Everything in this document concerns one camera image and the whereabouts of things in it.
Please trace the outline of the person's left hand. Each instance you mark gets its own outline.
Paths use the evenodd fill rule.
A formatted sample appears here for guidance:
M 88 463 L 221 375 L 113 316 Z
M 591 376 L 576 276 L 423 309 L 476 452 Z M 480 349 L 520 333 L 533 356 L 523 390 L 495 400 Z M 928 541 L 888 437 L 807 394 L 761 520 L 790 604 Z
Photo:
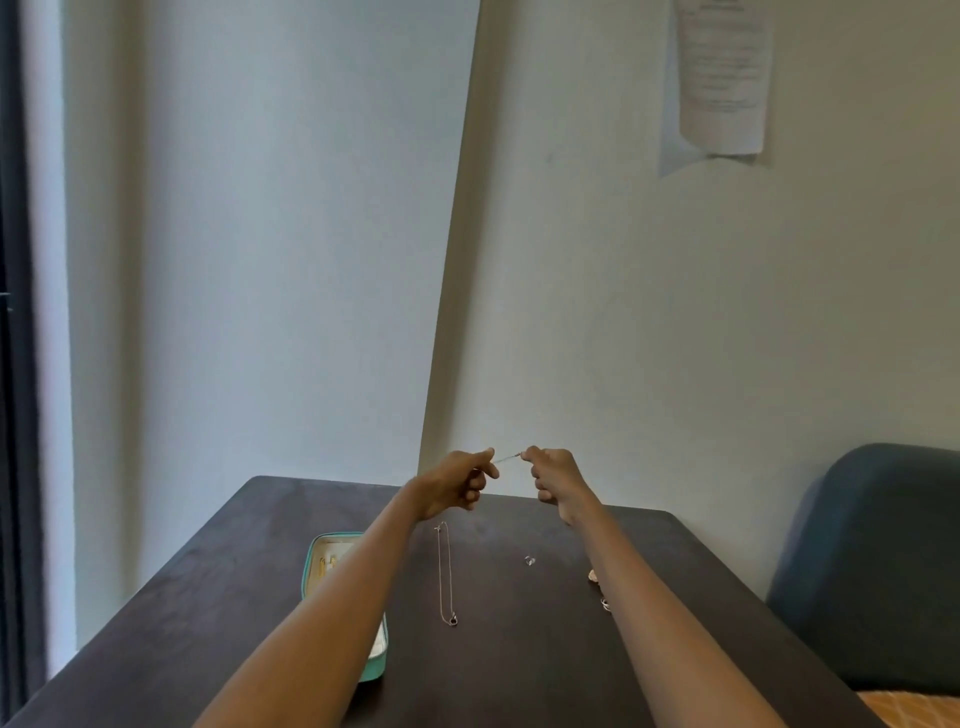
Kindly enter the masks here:
M 428 521 L 450 508 L 472 510 L 488 480 L 474 478 L 478 463 L 495 463 L 496 450 L 487 447 L 479 451 L 454 450 L 439 463 L 414 478 L 407 489 L 413 494 L 417 518 Z

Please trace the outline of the person's left forearm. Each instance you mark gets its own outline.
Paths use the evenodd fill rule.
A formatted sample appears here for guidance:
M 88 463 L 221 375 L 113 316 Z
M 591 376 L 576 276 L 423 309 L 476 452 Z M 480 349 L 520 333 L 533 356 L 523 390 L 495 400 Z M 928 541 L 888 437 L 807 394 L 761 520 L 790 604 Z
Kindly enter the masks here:
M 334 728 L 373 648 L 415 527 L 424 484 L 404 485 L 342 564 L 225 682 L 193 728 Z

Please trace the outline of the blue upholstered chair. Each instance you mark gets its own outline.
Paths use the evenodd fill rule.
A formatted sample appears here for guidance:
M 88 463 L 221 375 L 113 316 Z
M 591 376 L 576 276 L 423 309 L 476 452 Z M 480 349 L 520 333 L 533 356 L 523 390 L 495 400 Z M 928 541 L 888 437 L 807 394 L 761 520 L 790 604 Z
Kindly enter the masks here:
M 960 450 L 844 454 L 804 495 L 766 602 L 853 690 L 960 698 Z

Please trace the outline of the person's right hand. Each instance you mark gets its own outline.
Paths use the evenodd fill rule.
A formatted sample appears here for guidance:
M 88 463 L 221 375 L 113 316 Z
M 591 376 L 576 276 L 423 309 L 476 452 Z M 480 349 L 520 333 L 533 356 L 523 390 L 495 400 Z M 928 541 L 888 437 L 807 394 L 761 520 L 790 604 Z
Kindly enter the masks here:
M 552 492 L 558 504 L 558 516 L 571 528 L 587 524 L 602 505 L 572 455 L 567 449 L 544 448 L 551 451 L 556 463 Z

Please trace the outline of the white paper notice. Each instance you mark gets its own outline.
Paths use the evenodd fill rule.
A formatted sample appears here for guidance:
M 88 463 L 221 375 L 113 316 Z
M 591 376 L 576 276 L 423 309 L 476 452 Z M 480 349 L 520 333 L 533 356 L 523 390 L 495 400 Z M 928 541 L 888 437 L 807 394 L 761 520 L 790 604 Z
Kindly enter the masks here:
M 658 175 L 765 148 L 773 20 L 759 0 L 669 0 Z

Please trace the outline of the person's right forearm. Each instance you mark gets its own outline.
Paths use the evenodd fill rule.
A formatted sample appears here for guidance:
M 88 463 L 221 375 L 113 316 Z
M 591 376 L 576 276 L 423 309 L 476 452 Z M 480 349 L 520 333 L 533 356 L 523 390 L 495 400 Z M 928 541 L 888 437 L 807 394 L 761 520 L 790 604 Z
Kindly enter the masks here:
M 570 511 L 657 728 L 787 728 L 596 499 Z

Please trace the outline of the teal jewelry box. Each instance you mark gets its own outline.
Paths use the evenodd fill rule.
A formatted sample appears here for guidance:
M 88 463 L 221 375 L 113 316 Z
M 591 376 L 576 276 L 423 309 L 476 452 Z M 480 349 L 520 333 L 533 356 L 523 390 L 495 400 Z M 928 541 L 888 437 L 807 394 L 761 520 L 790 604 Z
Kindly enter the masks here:
M 306 601 L 323 580 L 339 565 L 347 554 L 360 542 L 362 531 L 335 531 L 321 533 L 307 548 L 300 581 L 300 599 Z M 387 614 L 381 616 L 372 648 L 358 680 L 360 684 L 380 680 L 386 672 L 390 647 Z

